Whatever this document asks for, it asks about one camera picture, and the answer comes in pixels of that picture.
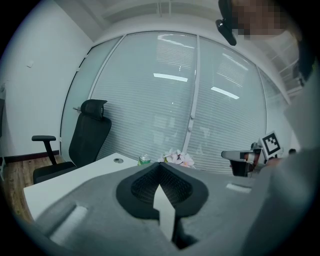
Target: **chair seat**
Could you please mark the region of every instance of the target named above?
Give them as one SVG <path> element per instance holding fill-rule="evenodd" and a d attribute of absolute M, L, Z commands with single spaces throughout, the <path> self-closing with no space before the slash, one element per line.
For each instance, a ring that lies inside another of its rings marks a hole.
<path fill-rule="evenodd" d="M 33 172 L 33 184 L 44 182 L 75 169 L 77 169 L 77 167 L 72 162 L 62 162 L 35 169 Z"/>

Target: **black office chair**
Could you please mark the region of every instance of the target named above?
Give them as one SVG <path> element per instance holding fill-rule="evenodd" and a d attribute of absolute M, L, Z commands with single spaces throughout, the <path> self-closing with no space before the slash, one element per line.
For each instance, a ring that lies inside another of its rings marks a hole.
<path fill-rule="evenodd" d="M 106 102 L 106 100 L 88 99 L 82 103 L 81 114 L 76 122 L 69 147 L 69 156 L 74 163 L 56 163 L 50 146 L 50 141 L 55 141 L 56 137 L 32 136 L 34 142 L 41 141 L 44 143 L 52 162 L 52 165 L 34 170 L 33 184 L 47 181 L 96 161 L 100 148 L 111 128 L 111 120 L 104 117 L 104 104 Z"/>

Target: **chair armrest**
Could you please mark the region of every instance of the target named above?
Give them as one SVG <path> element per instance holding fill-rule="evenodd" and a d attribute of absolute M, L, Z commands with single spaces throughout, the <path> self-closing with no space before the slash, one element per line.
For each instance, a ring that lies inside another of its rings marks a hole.
<path fill-rule="evenodd" d="M 31 140 L 33 142 L 51 142 L 51 141 L 55 141 L 56 137 L 47 136 L 47 135 L 35 135 L 35 136 L 32 136 Z"/>

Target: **wooden floor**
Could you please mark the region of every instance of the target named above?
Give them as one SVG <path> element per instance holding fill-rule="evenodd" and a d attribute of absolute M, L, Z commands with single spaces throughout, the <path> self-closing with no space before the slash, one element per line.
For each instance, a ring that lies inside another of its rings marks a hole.
<path fill-rule="evenodd" d="M 60 155 L 55 156 L 57 164 L 64 160 Z M 4 168 L 3 190 L 11 209 L 27 222 L 32 221 L 25 200 L 24 188 L 33 185 L 34 170 L 44 166 L 50 166 L 49 157 L 37 158 L 21 162 L 11 162 Z"/>

